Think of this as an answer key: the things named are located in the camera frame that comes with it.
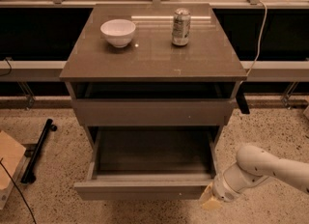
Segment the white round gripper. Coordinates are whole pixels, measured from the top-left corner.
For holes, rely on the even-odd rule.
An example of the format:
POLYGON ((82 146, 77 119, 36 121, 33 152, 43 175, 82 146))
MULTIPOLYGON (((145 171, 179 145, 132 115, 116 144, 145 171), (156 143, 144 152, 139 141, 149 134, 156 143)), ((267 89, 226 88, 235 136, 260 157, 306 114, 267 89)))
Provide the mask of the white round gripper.
POLYGON ((222 201, 230 203, 235 201, 240 196, 226 182, 222 173, 215 176, 204 192, 202 193, 199 202, 204 210, 217 210, 222 207, 222 201))

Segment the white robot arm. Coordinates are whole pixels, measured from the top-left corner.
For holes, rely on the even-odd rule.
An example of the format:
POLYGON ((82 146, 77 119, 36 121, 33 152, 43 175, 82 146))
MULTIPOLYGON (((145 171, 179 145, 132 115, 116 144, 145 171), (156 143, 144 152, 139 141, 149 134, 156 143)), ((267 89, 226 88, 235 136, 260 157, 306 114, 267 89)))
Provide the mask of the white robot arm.
POLYGON ((270 179, 284 182, 309 194, 309 164, 270 154, 253 145, 243 145, 236 154, 236 162, 215 176, 200 197, 204 210, 219 209, 223 203, 235 201, 249 188, 270 179))

